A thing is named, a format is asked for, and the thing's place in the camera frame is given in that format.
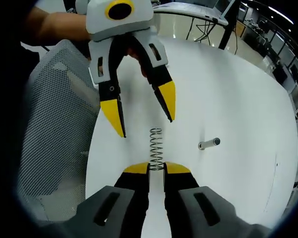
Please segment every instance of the office chair backrest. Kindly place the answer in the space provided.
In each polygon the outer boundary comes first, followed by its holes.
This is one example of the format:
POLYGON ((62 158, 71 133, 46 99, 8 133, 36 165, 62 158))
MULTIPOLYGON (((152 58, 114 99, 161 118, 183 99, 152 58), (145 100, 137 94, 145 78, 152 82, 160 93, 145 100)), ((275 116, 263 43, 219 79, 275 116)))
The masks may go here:
POLYGON ((85 200, 89 146, 99 112, 88 60, 63 40, 30 75, 17 190, 38 221, 63 221, 85 200))

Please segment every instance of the round white table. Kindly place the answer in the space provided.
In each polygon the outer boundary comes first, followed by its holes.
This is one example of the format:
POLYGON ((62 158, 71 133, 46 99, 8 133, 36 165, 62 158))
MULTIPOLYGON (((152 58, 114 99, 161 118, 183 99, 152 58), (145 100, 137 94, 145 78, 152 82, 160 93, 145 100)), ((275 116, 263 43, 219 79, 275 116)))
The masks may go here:
MULTIPOLYGON (((121 138, 100 111, 88 156, 86 198, 114 185, 129 165, 149 161, 149 130, 159 126, 164 161, 188 167, 200 186, 232 203, 246 222, 273 227, 291 195, 298 163, 297 128, 287 92, 231 53, 194 42, 160 40, 176 85, 175 121, 168 121, 138 62, 125 57, 118 78, 127 138, 121 138), (198 149, 200 141, 215 137, 221 139, 219 146, 198 149)), ((161 234, 169 227, 161 173, 152 172, 150 179, 155 182, 150 181, 147 217, 155 224, 145 221, 144 230, 151 227, 148 237, 153 237, 152 232, 161 234), (162 218, 150 212, 154 206, 159 206, 162 218)))

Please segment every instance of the person's arm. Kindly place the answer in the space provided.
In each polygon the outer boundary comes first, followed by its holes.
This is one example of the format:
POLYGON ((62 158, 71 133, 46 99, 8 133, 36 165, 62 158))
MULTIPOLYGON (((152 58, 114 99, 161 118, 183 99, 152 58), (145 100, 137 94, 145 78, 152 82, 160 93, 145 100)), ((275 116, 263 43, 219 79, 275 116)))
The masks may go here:
POLYGON ((47 46, 63 39, 89 40, 86 16, 66 12, 49 14, 34 7, 24 22, 21 41, 32 46, 47 46))

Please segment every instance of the coil spring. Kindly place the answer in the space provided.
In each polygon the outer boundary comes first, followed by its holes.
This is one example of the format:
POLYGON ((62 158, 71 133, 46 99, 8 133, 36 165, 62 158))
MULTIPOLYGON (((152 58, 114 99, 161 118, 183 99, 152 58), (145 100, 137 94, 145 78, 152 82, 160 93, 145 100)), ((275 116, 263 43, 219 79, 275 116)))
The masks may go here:
POLYGON ((153 159, 150 160, 150 170, 163 170, 162 162, 162 129, 159 127, 152 128, 150 130, 150 157, 153 159))

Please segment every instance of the metal cylinder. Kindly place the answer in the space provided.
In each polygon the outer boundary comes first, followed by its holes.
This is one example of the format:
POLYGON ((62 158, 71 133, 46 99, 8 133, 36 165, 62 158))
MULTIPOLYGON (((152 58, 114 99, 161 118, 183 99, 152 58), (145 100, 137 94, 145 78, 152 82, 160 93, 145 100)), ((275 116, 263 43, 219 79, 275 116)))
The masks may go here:
POLYGON ((212 140, 208 140, 208 141, 201 141, 198 145, 200 150, 205 150, 208 147, 212 147, 212 146, 217 146, 219 145, 221 142, 221 140, 219 138, 214 138, 212 140))

